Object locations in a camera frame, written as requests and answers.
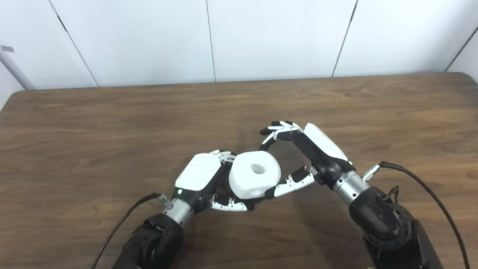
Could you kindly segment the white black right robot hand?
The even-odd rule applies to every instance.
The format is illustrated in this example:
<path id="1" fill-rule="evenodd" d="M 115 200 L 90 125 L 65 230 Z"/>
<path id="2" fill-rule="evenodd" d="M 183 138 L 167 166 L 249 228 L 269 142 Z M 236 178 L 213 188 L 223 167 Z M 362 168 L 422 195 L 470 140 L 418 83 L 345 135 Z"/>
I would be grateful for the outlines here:
<path id="1" fill-rule="evenodd" d="M 266 136 L 260 151 L 268 151 L 277 140 L 291 141 L 311 162 L 310 167 L 300 167 L 286 177 L 284 183 L 268 189 L 265 192 L 268 199 L 299 190 L 313 182 L 333 189 L 343 175 L 356 170 L 343 151 L 314 124 L 308 123 L 302 129 L 292 121 L 272 121 L 270 126 L 260 131 L 260 135 Z"/>

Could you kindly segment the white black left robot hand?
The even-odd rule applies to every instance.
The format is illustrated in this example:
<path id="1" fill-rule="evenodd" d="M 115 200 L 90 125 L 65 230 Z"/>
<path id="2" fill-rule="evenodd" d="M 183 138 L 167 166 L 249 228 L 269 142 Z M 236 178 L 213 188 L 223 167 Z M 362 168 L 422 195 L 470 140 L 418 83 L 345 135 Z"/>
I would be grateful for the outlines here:
<path id="1" fill-rule="evenodd" d="M 174 203 L 181 203 L 190 215 L 208 209 L 221 211 L 253 211 L 255 202 L 237 197 L 231 190 L 220 194 L 228 179 L 236 154 L 214 150 L 194 155 L 175 182 Z"/>

